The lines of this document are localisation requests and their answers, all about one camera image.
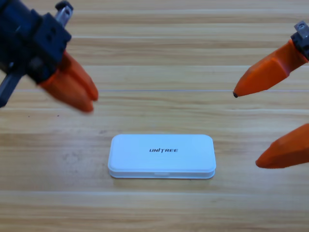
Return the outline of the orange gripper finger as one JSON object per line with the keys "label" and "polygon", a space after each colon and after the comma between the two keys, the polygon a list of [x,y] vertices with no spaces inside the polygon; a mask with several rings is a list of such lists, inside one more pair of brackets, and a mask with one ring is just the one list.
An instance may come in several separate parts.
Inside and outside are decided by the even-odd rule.
{"label": "orange gripper finger", "polygon": [[308,161],[309,125],[304,124],[274,141],[255,164],[265,169],[281,169]]}

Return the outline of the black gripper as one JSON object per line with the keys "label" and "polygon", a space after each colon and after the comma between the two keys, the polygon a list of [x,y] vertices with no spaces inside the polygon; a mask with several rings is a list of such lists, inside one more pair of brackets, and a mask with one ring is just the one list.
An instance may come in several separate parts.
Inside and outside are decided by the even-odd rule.
{"label": "black gripper", "polygon": [[252,65],[234,88],[234,97],[268,90],[286,79],[309,59],[309,26],[305,21],[294,25],[296,32],[282,47]]}
{"label": "black gripper", "polygon": [[71,40],[65,26],[73,7],[62,0],[55,8],[56,15],[40,15],[20,0],[0,2],[0,69],[6,73],[0,85],[1,107],[28,75],[56,100],[84,113],[94,110],[98,89],[81,64],[65,51]]}

